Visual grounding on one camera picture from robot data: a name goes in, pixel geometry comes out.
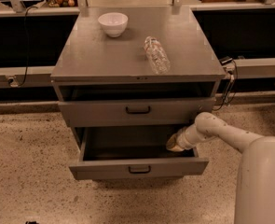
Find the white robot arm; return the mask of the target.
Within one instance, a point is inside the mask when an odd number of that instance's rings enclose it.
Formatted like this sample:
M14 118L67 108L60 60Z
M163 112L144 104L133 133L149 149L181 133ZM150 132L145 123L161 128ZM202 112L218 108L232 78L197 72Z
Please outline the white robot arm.
M241 154L236 187L234 224L275 224L275 136L236 128L202 112L166 144L182 152L219 138Z

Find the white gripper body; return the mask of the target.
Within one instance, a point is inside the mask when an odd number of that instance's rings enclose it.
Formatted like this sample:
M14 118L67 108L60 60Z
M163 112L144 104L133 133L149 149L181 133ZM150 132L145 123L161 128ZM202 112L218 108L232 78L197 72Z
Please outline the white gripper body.
M175 137L175 147L179 151L189 150L196 146L202 139L202 134L194 125L180 129Z

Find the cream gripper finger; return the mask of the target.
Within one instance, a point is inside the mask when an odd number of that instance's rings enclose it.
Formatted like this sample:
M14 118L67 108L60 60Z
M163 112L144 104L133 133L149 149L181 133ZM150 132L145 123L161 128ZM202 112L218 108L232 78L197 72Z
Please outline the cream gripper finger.
M182 148L177 145L176 139L174 137L171 137L169 139L169 141L166 144L166 148L172 152L181 152L182 151Z

